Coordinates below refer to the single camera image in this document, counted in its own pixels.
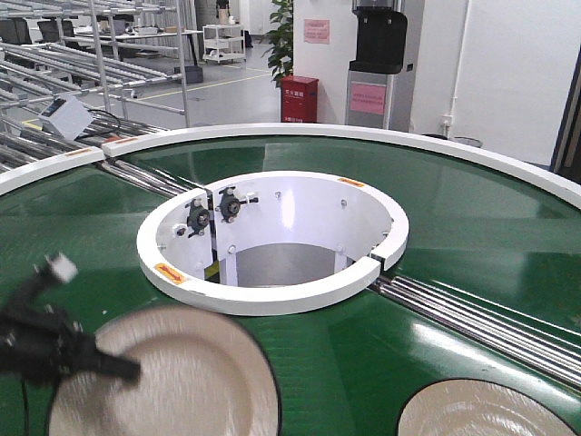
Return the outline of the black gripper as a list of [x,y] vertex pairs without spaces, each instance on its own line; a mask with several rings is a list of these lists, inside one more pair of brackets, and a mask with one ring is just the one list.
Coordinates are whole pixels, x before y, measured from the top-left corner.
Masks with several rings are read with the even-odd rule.
[[58,308],[40,312],[32,303],[62,281],[49,272],[25,280],[1,305],[1,372],[46,384],[80,371],[95,371],[137,381],[141,365],[125,357],[98,352],[95,338],[78,331]]

